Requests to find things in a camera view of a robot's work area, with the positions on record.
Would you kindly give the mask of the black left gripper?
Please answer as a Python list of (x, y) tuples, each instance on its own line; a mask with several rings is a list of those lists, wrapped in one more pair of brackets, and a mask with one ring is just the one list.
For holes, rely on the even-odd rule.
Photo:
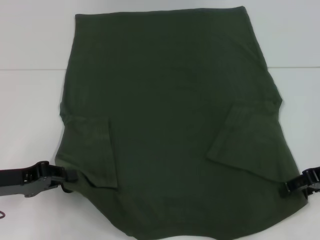
[(74, 183), (78, 180), (77, 171), (61, 166), (50, 165), (41, 161), (33, 166), (0, 171), (0, 196), (24, 195), (31, 198), (49, 189), (61, 187), (63, 192), (72, 193), (64, 183)]

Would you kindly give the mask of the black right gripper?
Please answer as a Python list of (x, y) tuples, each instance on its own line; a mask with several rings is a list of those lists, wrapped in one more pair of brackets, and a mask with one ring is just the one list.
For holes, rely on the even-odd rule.
[(282, 183), (279, 195), (286, 198), (291, 194), (302, 193), (306, 199), (314, 193), (320, 192), (320, 167), (306, 169), (302, 175)]

